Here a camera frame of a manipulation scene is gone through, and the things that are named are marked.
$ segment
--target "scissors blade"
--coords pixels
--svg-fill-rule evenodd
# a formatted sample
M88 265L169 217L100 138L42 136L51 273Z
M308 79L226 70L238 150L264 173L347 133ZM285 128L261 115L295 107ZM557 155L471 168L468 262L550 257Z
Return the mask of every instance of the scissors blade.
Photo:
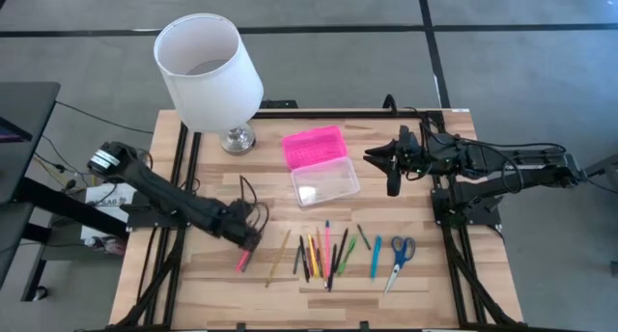
M386 289L384 289L384 294L386 294L390 288L395 283L395 278L397 278L397 274L399 274L399 265L395 264L393 267L393 271L390 273L390 278L388 278L388 282L386 283Z

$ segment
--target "gray floor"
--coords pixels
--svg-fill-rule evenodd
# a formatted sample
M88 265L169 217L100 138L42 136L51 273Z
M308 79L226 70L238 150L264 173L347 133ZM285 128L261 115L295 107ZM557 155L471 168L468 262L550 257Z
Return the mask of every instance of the gray floor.
M434 24L618 22L618 0L429 0ZM197 12L238 26L420 24L417 0L8 0L0 30L146 29ZM581 165L618 152L618 32L436 34L453 107L470 108L479 137L555 141ZM152 128L171 108L154 38L0 39L1 81L58 81L59 99L119 123ZM422 33L245 36L265 97L303 107L436 107ZM105 140L147 148L150 137L59 107L48 137L84 167ZM47 144L40 153L55 158ZM29 174L53 180L38 168ZM611 331L618 323L618 203L593 186L536 188L501 206L520 304L538 326ZM46 215L35 215L44 223ZM18 251L0 290L0 331L68 331L107 322L120 261L55 263L44 302L16 303L36 255Z

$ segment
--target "blue scissors handle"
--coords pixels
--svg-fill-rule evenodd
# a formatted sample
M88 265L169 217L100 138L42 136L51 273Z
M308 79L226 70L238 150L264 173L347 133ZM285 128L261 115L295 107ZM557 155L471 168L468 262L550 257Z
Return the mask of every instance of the blue scissors handle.
M412 260L416 252L416 242L411 237L403 239L400 236L395 236L391 240L393 251L395 251L395 264L403 267L404 263Z

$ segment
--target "blue pen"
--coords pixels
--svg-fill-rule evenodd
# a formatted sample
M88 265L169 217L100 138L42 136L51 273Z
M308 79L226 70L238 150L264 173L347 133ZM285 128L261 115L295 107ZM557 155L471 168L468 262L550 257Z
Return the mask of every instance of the blue pen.
M376 246L374 246L374 260L371 263L371 280L376 278L376 271L378 270L378 256L379 249L382 247L382 237L376 236Z

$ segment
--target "pink marker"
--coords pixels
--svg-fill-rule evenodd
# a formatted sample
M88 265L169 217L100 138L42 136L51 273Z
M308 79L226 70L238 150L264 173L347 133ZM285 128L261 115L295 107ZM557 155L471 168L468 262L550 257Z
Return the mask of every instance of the pink marker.
M326 220L326 263L330 263L330 222ZM330 275L330 266L323 268L324 278Z

